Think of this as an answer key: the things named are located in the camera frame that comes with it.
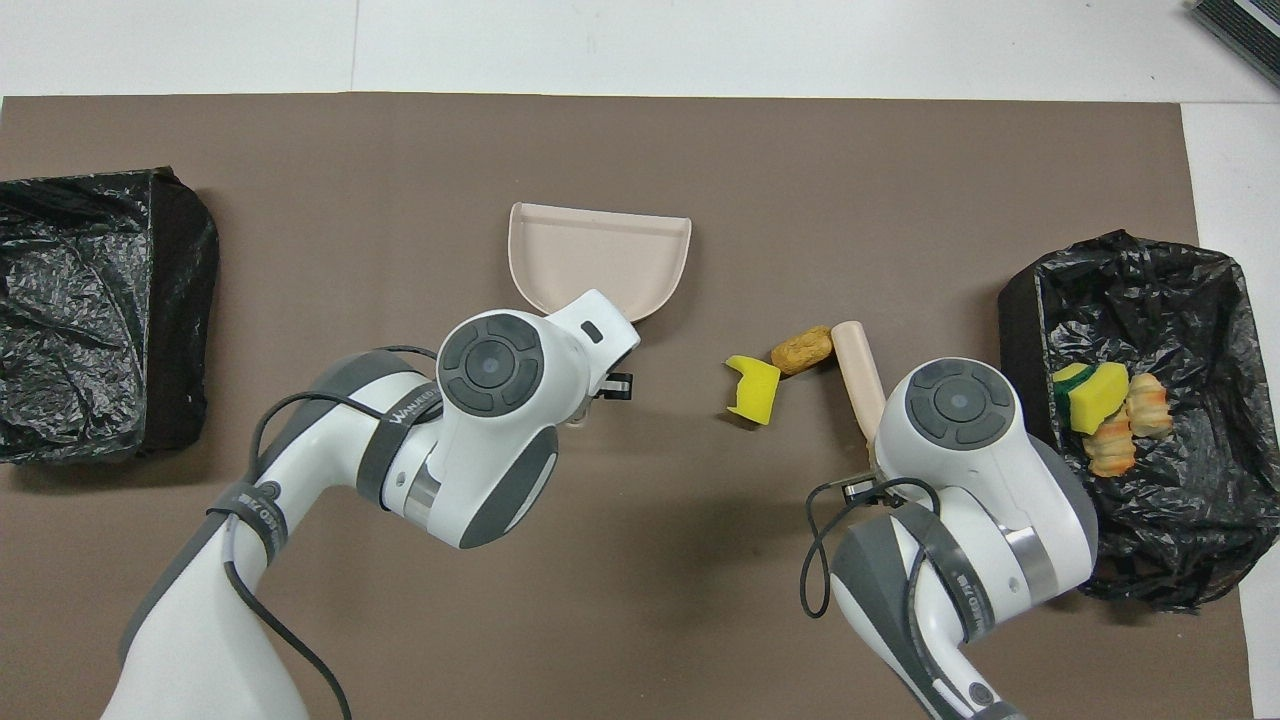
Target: gray joint cap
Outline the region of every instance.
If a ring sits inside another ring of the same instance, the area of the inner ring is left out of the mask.
[[[529,402],[543,379],[538,329],[509,314],[463,323],[440,348],[439,382],[463,413],[498,418]]]
[[[972,360],[934,360],[911,375],[906,415],[937,446],[978,450],[1012,425],[1012,391],[1002,377]]]

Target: black trash bag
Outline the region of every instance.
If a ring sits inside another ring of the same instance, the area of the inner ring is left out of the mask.
[[[1000,293],[1004,373],[1032,434],[1087,478],[1100,515],[1098,565],[1082,589],[1193,612],[1226,594],[1280,528],[1280,452],[1240,266],[1124,231],[1044,255]],[[1137,465],[1088,473],[1060,421],[1050,375],[1123,363],[1169,391],[1174,433],[1134,438]]]
[[[216,272],[212,218],[168,168],[0,182],[0,462],[195,442]]]

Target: toy food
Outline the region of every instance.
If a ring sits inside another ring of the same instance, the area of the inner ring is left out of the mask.
[[[1129,413],[1124,404],[1103,421],[1097,432],[1084,437],[1084,454],[1089,456],[1089,471],[1100,478],[1123,475],[1137,462]]]
[[[780,343],[769,352],[769,360],[787,375],[813,368],[831,355],[831,328],[815,325]]]
[[[1053,373],[1052,380],[1053,395],[1059,407],[1066,410],[1071,429],[1087,436],[1096,433],[1129,395],[1129,370],[1120,363],[1102,363],[1096,368],[1073,363]]]
[[[1138,437],[1166,438],[1174,430],[1169,397],[1156,375],[1142,373],[1129,383],[1129,427]]]
[[[724,364],[742,373],[742,378],[737,380],[737,405],[727,410],[753,423],[768,425],[773,415],[773,398],[778,392],[781,370],[745,355],[731,355]]]

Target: gray band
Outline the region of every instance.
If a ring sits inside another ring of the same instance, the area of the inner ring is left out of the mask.
[[[468,550],[504,536],[511,521],[520,514],[520,509],[538,491],[538,480],[547,470],[547,462],[558,454],[559,439],[556,436],[556,425],[538,430],[538,434],[520,451],[511,468],[507,468],[498,484],[489,491],[489,496],[463,530],[458,547]]]
[[[1044,445],[1033,436],[1027,436],[1032,441],[1032,447],[1036,448],[1036,454],[1041,456],[1044,466],[1048,468],[1050,474],[1053,475],[1053,480],[1057,482],[1057,487],[1062,489],[1062,495],[1066,496],[1066,502],[1071,505],[1071,510],[1075,511],[1075,518],[1080,521],[1080,529],[1084,530],[1084,539],[1089,543],[1089,559],[1093,562],[1098,560],[1098,511],[1089,500],[1088,491],[1084,489],[1084,479],[1076,475],[1062,460],[1062,456],[1053,452],[1053,448]]]
[[[996,611],[973,562],[955,536],[937,515],[915,502],[893,510],[892,515],[920,543],[924,555],[933,564],[942,587],[956,606],[956,614],[964,625],[964,641],[973,642],[989,633],[996,626]]]
[[[356,491],[361,497],[376,502],[383,510],[389,510],[383,505],[383,483],[396,460],[396,454],[404,445],[408,430],[428,413],[438,410],[442,401],[440,386],[430,380],[399,398],[383,415],[369,438],[365,454],[360,457],[360,469],[356,470]]]

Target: circular button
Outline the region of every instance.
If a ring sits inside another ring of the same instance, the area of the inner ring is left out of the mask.
[[[987,409],[982,386],[969,378],[946,380],[933,396],[933,405],[948,420],[968,423]]]
[[[511,379],[516,372],[516,357],[506,345],[486,340],[467,352],[467,378],[475,384],[492,388]]]
[[[969,697],[983,707],[996,702],[996,696],[992,694],[991,688],[982,683],[969,685]]]

